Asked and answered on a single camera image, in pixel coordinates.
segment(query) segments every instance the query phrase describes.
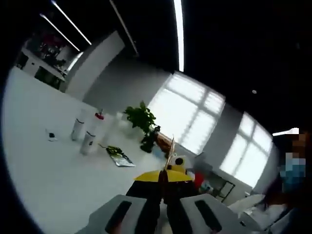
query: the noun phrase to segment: person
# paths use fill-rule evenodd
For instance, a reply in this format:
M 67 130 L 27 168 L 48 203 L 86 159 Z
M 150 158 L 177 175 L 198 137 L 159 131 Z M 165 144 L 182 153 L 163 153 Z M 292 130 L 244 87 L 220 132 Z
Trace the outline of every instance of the person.
M 310 212 L 306 209 L 309 203 L 306 157 L 311 153 L 310 135 L 284 136 L 284 146 L 289 140 L 291 153 L 287 153 L 287 146 L 280 150 L 279 173 L 266 193 L 249 196 L 229 206 L 243 224 L 244 219 L 252 218 L 266 233 L 292 233 L 302 221 L 299 217 Z

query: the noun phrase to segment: desk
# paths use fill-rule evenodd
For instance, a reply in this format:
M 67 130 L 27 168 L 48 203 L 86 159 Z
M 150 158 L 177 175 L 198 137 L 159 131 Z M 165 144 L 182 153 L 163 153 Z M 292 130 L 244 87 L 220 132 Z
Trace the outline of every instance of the desk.
M 62 74 L 55 68 L 53 68 L 52 66 L 50 66 L 49 64 L 47 64 L 45 61 L 39 59 L 36 55 L 34 55 L 31 51 L 27 50 L 26 48 L 22 48 L 21 50 L 27 57 L 28 57 L 28 61 L 26 63 L 26 66 L 29 63 L 35 63 L 36 67 L 42 67 L 45 70 L 47 70 L 48 72 L 50 72 L 52 75 L 56 76 L 58 79 L 60 79 L 61 81 L 65 82 L 66 80 L 64 79 L 64 77 L 62 76 Z
M 4 94 L 2 135 L 7 167 L 16 191 L 44 233 L 75 233 L 89 215 L 117 194 L 125 194 L 133 178 L 164 163 L 140 150 L 139 143 L 116 133 L 134 168 L 119 168 L 105 151 L 89 156 L 69 138 L 81 108 L 95 109 L 13 68 Z M 45 129 L 58 141 L 49 142 Z

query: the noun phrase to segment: blue face mask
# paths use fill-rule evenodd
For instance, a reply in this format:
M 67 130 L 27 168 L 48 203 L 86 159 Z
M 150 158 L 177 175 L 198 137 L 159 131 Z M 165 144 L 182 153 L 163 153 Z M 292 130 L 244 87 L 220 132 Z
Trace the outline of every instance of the blue face mask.
M 306 176 L 305 158 L 288 158 L 279 172 L 283 180 L 283 192 L 297 189 Z

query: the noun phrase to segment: white bottle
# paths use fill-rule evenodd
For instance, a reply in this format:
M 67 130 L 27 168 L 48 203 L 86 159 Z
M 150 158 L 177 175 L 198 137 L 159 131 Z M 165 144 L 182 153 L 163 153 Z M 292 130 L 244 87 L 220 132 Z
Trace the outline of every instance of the white bottle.
M 116 132 L 118 131 L 119 128 L 119 124 L 121 122 L 123 113 L 121 112 L 117 112 L 116 116 L 109 116 L 107 115 L 105 118 L 105 124 L 107 125 L 107 127 L 105 128 L 105 134 L 103 136 L 103 138 L 101 139 L 101 141 L 99 142 L 99 145 L 101 147 L 105 147 L 108 143 L 108 140 L 110 139 L 110 137 Z
M 104 116 L 102 114 L 102 110 L 99 113 L 95 113 L 91 126 L 89 130 L 86 132 L 82 145 L 81 145 L 80 152 L 83 155 L 87 155 L 90 153 L 94 145 L 97 128 L 102 123 L 103 120 L 104 120 Z
M 81 110 L 79 116 L 75 120 L 75 124 L 71 133 L 72 140 L 78 140 L 84 127 L 84 123 L 87 117 L 87 111 Z

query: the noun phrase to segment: potted plant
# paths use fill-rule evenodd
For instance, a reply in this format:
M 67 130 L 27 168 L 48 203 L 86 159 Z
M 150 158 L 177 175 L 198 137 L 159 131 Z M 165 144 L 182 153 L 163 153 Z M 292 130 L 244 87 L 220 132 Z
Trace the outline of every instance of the potted plant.
M 145 135 L 149 134 L 150 128 L 155 125 L 156 117 L 143 101 L 140 102 L 140 107 L 128 106 L 124 113 L 127 115 L 127 120 L 132 123 L 132 128 L 140 128 Z

